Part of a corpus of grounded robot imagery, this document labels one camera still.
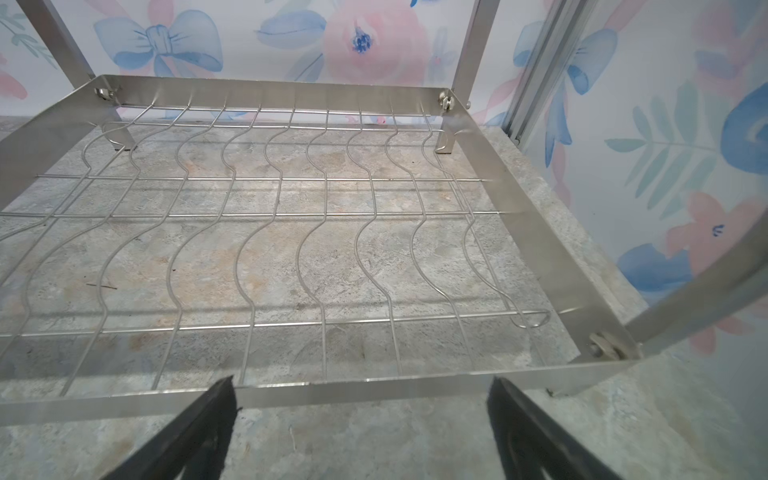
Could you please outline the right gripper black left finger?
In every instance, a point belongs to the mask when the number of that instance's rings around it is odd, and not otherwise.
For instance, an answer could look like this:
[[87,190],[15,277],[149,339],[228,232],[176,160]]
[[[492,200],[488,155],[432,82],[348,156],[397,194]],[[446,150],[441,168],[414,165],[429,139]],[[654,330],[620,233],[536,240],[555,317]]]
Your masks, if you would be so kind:
[[239,413],[230,376],[215,382],[106,479],[218,479]]

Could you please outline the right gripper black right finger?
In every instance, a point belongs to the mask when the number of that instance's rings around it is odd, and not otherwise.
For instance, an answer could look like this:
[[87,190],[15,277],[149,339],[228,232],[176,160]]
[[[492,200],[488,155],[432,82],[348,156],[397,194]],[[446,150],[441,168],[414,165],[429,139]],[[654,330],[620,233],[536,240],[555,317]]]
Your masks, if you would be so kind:
[[508,379],[493,379],[487,411],[507,479],[619,477]]

